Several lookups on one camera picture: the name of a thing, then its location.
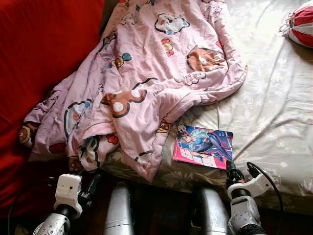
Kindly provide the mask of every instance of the magazine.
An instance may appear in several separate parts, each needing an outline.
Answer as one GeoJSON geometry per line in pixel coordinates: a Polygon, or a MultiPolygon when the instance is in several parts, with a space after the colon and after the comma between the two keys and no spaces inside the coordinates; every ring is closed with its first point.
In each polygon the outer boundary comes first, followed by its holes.
{"type": "Polygon", "coordinates": [[[233,133],[195,126],[177,132],[173,160],[226,169],[233,156],[233,133]]]}

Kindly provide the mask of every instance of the mattress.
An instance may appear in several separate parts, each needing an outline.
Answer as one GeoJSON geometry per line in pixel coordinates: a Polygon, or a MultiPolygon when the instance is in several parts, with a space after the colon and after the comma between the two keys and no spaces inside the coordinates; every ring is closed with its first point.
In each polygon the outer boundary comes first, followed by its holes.
{"type": "MultiPolygon", "coordinates": [[[[172,124],[153,185],[190,192],[194,185],[211,184],[225,196],[225,171],[175,162],[172,155],[178,124],[227,130],[234,134],[234,162],[246,176],[246,162],[254,162],[273,177],[287,211],[313,213],[313,50],[279,32],[289,12],[304,2],[227,1],[248,61],[246,81],[232,96],[193,107],[172,124]]],[[[147,183],[122,162],[118,148],[103,169],[147,183]]],[[[260,207],[278,208],[273,190],[256,199],[260,207]]]]}

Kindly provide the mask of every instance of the dark floor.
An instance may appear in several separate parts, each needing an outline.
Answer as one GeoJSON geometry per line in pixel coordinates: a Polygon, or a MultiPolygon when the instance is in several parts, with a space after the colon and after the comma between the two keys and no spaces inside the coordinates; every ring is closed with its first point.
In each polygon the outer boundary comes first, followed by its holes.
{"type": "MultiPolygon", "coordinates": [[[[73,221],[70,235],[102,235],[111,191],[118,181],[120,180],[110,175],[104,176],[95,194],[93,206],[85,210],[79,219],[73,221]]],[[[132,186],[135,186],[133,188],[137,208],[135,211],[137,235],[189,234],[191,194],[146,185],[132,186]]],[[[279,212],[262,208],[259,208],[259,211],[262,227],[269,235],[275,235],[279,212]]],[[[313,216],[285,213],[281,234],[312,234],[312,221],[313,216]]],[[[25,227],[32,228],[35,222],[37,221],[28,220],[25,227]]]]}

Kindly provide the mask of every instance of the cartoon print blanket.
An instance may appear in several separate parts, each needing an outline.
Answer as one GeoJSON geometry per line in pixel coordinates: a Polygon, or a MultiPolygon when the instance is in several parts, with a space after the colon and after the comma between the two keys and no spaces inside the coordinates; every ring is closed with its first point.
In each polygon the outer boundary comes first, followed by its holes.
{"type": "Polygon", "coordinates": [[[152,181],[170,123],[244,82],[227,19],[222,0],[121,0],[107,37],[26,116],[30,160],[66,154],[71,170],[94,170],[120,144],[122,161],[152,181]]]}

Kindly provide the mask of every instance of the red fabric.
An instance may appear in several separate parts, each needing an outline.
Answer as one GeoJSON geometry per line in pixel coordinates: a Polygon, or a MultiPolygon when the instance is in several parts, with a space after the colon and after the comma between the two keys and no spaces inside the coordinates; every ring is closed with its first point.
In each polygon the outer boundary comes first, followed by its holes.
{"type": "Polygon", "coordinates": [[[313,47],[313,36],[305,33],[301,33],[297,30],[291,29],[293,34],[297,37],[297,39],[304,45],[308,47],[313,47]]]}
{"type": "MultiPolygon", "coordinates": [[[[19,189],[55,169],[27,163],[29,150],[16,142],[23,118],[55,84],[74,72],[99,42],[104,0],[0,1],[0,217],[19,189]]],[[[44,211],[52,193],[31,189],[14,215],[44,211]]]]}
{"type": "Polygon", "coordinates": [[[294,16],[294,26],[313,22],[313,6],[301,9],[294,16]]]}

